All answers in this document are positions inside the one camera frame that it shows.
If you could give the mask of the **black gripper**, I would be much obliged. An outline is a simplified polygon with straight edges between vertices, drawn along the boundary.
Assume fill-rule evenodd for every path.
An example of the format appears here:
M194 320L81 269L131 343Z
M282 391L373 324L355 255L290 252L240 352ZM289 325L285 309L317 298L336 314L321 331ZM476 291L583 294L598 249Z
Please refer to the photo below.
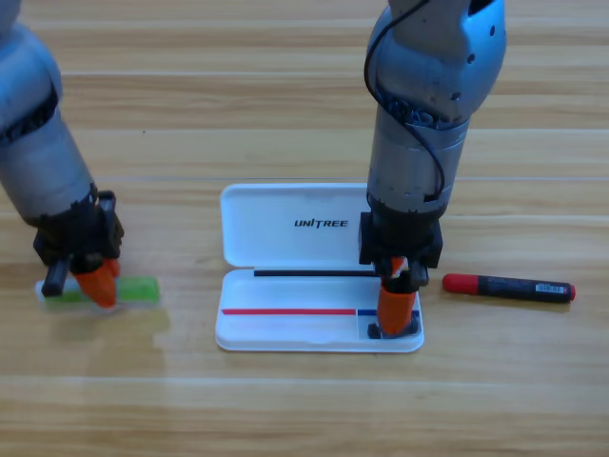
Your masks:
M445 207L428 212L397 211L369 197L361 213L359 263L382 277L378 324L383 335L403 335L415 302L413 286L429 282L442 253L440 218Z
M45 296L60 296L69 275L99 308L116 306L116 278L125 231L116 214L116 196L110 190L91 190L68 210L34 220L33 247L47 276Z

